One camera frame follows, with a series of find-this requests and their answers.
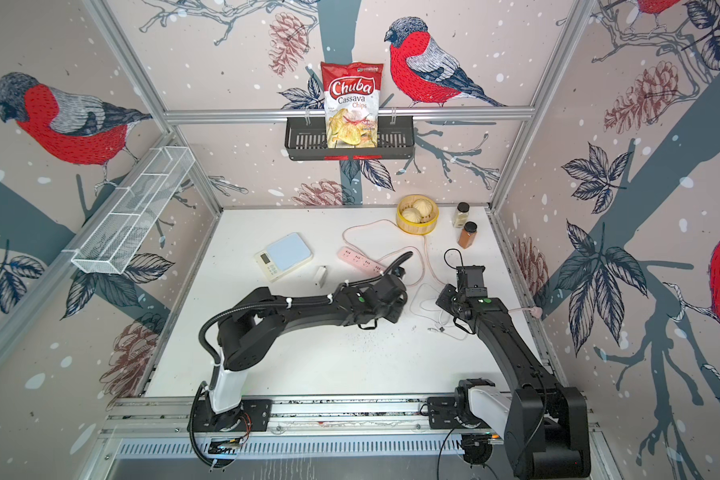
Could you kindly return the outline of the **pink power strip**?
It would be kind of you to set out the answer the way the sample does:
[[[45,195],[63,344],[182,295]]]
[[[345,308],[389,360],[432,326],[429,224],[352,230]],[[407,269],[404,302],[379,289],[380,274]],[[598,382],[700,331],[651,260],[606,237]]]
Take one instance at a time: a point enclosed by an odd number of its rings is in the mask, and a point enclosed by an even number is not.
[[[349,247],[342,247],[337,253],[337,258],[363,272],[368,277],[382,275],[386,269],[386,267],[379,262],[374,261]]]

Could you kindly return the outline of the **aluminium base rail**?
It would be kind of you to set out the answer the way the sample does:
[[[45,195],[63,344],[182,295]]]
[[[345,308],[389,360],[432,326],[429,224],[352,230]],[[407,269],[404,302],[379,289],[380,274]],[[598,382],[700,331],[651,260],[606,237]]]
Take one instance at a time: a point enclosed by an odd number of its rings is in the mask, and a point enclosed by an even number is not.
[[[99,463],[205,458],[237,460],[461,455],[496,451],[493,426],[468,418],[454,394],[251,397],[244,416],[218,427],[189,397],[120,401],[96,440]]]

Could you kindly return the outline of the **cream blue electronic scale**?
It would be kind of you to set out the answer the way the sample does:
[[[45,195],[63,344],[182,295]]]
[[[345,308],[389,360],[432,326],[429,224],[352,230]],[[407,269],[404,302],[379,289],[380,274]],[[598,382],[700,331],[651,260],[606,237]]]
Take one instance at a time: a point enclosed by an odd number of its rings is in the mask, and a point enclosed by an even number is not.
[[[313,252],[302,236],[293,232],[256,253],[254,261],[266,279],[275,282],[313,259]]]

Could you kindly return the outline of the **Chuba cassava chips bag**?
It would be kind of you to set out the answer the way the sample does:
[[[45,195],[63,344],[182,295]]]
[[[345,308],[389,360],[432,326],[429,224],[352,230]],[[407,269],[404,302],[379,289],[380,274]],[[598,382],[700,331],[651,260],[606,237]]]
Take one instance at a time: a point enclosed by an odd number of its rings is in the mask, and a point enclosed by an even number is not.
[[[328,148],[378,146],[382,64],[321,64]]]

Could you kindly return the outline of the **bun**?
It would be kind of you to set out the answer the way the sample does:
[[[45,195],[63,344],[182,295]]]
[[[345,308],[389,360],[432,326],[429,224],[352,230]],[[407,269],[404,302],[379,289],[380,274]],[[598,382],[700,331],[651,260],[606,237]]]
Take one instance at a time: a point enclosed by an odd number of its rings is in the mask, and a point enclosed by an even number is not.
[[[422,219],[429,217],[434,209],[433,204],[425,198],[415,200],[412,207],[419,213]]]
[[[409,207],[401,212],[401,217],[410,223],[418,224],[422,221],[422,215],[418,209]]]

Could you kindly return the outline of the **left bun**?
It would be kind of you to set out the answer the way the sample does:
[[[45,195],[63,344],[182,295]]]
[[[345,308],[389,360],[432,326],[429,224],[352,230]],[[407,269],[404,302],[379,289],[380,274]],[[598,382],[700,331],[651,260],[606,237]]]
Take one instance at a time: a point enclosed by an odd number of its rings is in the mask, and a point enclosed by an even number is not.
[[[422,221],[422,215],[418,209],[409,207],[401,212],[401,217],[410,223],[418,224]]]

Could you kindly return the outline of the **yellow bowl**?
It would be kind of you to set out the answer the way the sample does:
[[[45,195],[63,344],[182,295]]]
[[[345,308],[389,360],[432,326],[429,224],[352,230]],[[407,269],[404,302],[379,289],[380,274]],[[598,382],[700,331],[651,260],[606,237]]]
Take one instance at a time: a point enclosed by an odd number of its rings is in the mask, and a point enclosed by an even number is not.
[[[439,207],[424,195],[407,195],[396,208],[396,224],[411,235],[424,236],[434,231],[439,219]]]

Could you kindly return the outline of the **black wall basket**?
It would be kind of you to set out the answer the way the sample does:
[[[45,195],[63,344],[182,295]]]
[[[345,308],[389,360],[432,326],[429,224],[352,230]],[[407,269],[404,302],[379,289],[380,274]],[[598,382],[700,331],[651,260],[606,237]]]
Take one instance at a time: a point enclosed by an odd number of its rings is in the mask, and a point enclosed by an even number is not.
[[[285,148],[294,161],[402,160],[414,153],[411,117],[351,121],[341,113],[329,118],[289,118]]]

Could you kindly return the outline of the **brown spice jar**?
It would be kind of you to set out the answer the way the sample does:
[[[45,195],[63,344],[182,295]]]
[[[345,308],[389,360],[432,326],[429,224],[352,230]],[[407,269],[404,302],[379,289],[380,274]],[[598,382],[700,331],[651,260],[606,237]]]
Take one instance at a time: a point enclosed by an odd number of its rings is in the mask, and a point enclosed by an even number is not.
[[[467,221],[460,233],[458,245],[461,249],[469,248],[475,241],[478,226],[473,221]]]

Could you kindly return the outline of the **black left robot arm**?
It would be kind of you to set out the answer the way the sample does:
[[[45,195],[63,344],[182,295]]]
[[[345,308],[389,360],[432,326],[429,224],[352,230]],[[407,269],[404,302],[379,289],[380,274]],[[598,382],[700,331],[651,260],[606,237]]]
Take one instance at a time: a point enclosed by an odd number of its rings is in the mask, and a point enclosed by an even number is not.
[[[242,436],[231,441],[242,446],[253,431],[253,420],[242,406],[242,387],[248,370],[260,363],[278,337],[320,326],[352,327],[372,331],[380,320],[399,321],[408,300],[402,264],[413,256],[406,251],[372,278],[344,281],[325,295],[274,295],[259,287],[235,306],[215,314],[199,329],[198,342],[212,358],[213,372],[194,395],[187,425],[195,456],[211,471],[231,465],[231,459],[208,456],[196,440],[199,421],[213,431],[241,424]]]

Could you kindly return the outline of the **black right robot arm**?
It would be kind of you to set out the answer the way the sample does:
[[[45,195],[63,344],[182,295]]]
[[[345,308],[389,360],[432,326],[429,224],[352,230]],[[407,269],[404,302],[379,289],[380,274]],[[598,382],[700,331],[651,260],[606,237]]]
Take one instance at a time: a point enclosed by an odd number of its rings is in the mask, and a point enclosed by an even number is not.
[[[586,478],[591,473],[588,408],[581,392],[563,385],[531,352],[509,310],[491,298],[484,267],[455,266],[456,284],[440,292],[436,304],[455,325],[489,349],[509,392],[487,379],[465,379],[453,395],[428,398],[423,411],[433,430],[465,431],[462,447],[471,464],[486,443],[474,431],[489,428],[503,442],[517,479]]]

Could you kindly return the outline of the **clear spice jar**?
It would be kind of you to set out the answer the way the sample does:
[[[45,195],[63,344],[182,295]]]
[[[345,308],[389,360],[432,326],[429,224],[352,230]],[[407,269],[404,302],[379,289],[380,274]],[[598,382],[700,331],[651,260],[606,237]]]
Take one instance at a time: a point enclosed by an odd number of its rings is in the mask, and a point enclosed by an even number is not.
[[[452,224],[454,228],[461,229],[468,221],[470,205],[467,202],[459,202],[454,211]]]

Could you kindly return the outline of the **right bun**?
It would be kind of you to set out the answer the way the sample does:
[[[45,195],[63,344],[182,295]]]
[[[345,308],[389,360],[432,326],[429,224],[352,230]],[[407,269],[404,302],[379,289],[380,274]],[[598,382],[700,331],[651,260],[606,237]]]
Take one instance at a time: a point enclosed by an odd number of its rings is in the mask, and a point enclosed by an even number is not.
[[[419,213],[422,219],[429,217],[434,209],[433,204],[425,198],[415,200],[412,207]]]

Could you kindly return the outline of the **white USB charger adapter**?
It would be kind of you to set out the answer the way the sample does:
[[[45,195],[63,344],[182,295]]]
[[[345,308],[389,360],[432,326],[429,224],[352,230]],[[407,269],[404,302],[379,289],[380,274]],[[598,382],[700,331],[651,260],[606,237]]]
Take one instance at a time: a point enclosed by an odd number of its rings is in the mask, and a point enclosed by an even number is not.
[[[327,278],[327,267],[324,265],[318,266],[317,270],[313,276],[313,284],[318,287],[322,288],[325,284]]]

